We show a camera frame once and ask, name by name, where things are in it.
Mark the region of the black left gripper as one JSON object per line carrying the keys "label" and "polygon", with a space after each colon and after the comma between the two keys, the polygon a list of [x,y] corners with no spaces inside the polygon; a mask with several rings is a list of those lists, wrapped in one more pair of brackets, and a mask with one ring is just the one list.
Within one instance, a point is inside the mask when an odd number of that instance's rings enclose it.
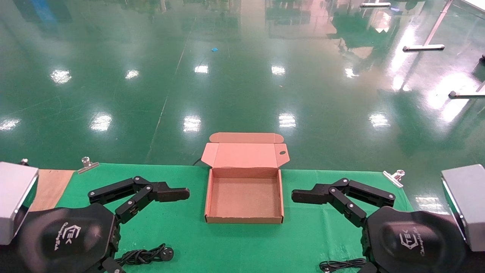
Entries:
{"label": "black left gripper", "polygon": [[29,214],[15,237],[17,273],[125,273],[116,217],[100,204]]}

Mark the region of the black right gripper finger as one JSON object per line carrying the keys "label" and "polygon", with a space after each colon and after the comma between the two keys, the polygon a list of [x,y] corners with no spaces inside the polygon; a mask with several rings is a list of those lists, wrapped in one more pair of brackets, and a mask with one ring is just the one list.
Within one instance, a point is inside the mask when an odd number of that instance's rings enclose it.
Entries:
{"label": "black right gripper finger", "polygon": [[376,206],[393,207],[395,195],[370,185],[342,178],[332,184],[315,184],[311,190],[295,189],[293,202],[305,204],[330,204],[357,228],[365,225],[367,214],[351,198]]}

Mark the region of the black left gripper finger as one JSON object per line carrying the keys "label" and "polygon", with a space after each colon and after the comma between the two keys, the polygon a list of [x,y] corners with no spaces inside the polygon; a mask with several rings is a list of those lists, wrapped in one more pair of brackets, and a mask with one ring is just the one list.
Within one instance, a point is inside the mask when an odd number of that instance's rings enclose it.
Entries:
{"label": "black left gripper finger", "polygon": [[118,224],[130,221],[139,211],[151,202],[175,202],[189,198],[188,188],[170,188],[166,182],[150,182],[135,176],[88,193],[90,204],[101,205],[128,198],[115,210]]}

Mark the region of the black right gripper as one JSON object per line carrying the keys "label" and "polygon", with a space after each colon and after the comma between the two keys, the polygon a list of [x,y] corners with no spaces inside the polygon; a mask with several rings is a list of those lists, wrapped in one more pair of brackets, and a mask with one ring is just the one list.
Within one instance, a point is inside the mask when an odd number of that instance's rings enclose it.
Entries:
{"label": "black right gripper", "polygon": [[403,212],[389,206],[366,219],[357,273],[456,273],[467,247],[450,215]]}

